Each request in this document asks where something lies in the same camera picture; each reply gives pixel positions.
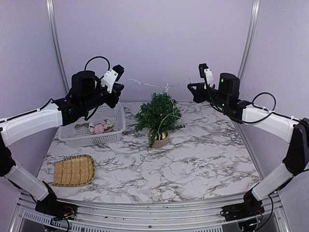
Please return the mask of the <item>pink pompom ornament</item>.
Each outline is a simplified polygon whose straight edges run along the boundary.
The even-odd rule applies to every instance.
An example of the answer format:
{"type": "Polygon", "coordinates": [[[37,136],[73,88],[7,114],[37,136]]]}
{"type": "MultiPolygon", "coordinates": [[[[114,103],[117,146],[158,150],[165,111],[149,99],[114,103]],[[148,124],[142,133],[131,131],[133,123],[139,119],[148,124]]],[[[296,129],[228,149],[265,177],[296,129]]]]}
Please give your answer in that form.
{"type": "Polygon", "coordinates": [[[105,132],[105,129],[104,129],[104,126],[102,124],[97,124],[95,126],[95,131],[94,131],[95,134],[101,134],[101,133],[104,133],[104,132],[105,132]]]}

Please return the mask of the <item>small green christmas tree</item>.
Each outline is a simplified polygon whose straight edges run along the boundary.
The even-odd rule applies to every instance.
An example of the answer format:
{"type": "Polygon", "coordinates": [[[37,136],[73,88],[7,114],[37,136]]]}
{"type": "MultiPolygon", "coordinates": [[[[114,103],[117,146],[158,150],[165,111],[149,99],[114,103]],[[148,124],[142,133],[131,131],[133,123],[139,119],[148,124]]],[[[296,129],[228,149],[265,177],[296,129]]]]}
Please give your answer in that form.
{"type": "Polygon", "coordinates": [[[148,130],[148,143],[150,148],[155,143],[163,141],[163,134],[169,135],[185,127],[181,124],[182,112],[177,101],[168,93],[152,93],[151,100],[141,105],[140,112],[135,115],[135,131],[148,130]]]}

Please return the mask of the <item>white plastic basket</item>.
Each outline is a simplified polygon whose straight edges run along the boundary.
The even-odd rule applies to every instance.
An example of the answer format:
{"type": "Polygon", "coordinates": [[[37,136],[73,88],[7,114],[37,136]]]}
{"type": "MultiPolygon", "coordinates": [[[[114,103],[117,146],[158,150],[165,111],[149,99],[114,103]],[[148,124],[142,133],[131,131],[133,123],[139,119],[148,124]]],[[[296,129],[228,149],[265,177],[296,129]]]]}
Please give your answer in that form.
{"type": "Polygon", "coordinates": [[[70,147],[115,143],[120,141],[125,129],[125,112],[121,103],[113,109],[104,104],[88,121],[82,117],[59,128],[58,139],[70,147]]]}

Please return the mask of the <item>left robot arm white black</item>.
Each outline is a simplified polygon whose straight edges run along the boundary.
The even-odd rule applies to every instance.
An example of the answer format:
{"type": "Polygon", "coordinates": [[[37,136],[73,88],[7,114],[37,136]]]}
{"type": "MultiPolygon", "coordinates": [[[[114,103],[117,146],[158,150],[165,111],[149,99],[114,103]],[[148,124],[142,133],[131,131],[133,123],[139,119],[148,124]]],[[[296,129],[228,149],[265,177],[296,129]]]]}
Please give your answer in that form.
{"type": "Polygon", "coordinates": [[[13,185],[28,192],[36,202],[36,209],[51,215],[61,211],[61,203],[47,183],[40,181],[12,158],[13,143],[41,131],[67,126],[83,117],[89,120],[103,104],[114,108],[124,85],[118,80],[125,69],[109,66],[102,77],[84,69],[71,78],[69,93],[61,99],[51,99],[44,106],[0,121],[0,175],[13,185]]]}

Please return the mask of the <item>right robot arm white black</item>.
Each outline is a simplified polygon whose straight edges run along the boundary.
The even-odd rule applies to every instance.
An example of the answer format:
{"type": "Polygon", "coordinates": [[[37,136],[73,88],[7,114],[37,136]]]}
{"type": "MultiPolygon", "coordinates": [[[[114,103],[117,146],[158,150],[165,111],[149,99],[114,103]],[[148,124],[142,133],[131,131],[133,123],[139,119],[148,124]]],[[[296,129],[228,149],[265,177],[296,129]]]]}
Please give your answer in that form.
{"type": "Polygon", "coordinates": [[[209,69],[200,72],[202,83],[188,84],[196,103],[209,102],[211,107],[232,121],[254,126],[273,134],[289,147],[282,163],[259,184],[244,195],[239,212],[250,216],[271,193],[285,187],[294,177],[306,172],[309,163],[309,120],[297,119],[239,99],[240,79],[230,73],[221,73],[219,85],[213,83],[209,69]]]}

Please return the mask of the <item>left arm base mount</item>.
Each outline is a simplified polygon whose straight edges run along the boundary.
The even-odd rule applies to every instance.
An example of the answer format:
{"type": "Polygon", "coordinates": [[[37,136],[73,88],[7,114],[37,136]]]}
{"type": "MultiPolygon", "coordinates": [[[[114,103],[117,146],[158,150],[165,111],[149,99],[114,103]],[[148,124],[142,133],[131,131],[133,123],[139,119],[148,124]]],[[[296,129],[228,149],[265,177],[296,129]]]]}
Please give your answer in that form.
{"type": "Polygon", "coordinates": [[[53,216],[56,220],[74,219],[77,211],[77,205],[59,201],[49,203],[42,203],[38,201],[36,203],[35,210],[37,212],[53,216]]]}

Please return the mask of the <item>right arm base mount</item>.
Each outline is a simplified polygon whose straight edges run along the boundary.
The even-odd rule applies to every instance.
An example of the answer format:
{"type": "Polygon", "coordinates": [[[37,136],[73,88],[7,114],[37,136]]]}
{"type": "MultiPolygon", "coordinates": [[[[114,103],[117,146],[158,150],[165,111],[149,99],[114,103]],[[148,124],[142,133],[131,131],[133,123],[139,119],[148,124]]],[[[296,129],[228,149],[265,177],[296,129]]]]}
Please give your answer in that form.
{"type": "Polygon", "coordinates": [[[265,209],[262,205],[254,206],[253,208],[248,209],[245,208],[245,203],[237,203],[223,206],[220,215],[224,217],[226,221],[233,221],[260,215],[264,212],[265,209]]]}

